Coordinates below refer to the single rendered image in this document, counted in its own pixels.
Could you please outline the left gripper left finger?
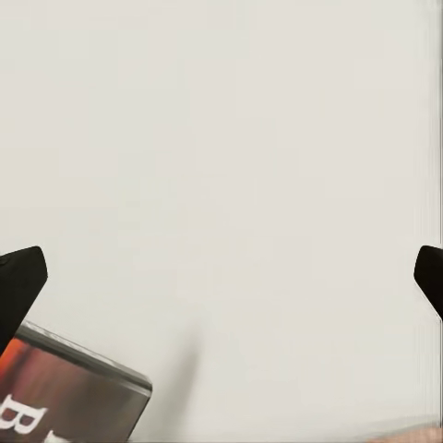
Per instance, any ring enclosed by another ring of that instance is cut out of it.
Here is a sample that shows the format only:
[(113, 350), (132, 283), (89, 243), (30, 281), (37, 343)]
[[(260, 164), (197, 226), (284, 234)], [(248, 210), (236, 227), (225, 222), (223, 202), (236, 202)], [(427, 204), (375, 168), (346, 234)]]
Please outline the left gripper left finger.
[(0, 256), (0, 355), (47, 281), (48, 269), (38, 245)]

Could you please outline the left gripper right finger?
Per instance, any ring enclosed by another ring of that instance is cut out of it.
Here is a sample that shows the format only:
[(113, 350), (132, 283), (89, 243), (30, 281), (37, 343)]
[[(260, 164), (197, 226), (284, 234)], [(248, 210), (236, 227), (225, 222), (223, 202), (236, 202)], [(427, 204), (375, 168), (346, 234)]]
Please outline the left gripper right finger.
[(422, 245), (413, 277), (443, 320), (443, 249)]

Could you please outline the hardback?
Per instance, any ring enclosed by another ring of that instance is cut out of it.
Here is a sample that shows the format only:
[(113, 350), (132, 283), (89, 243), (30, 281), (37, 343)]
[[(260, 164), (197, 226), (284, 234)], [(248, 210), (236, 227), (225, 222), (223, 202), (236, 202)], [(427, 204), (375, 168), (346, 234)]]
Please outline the hardback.
[(0, 355), (0, 443), (127, 443), (152, 387), (24, 319)]

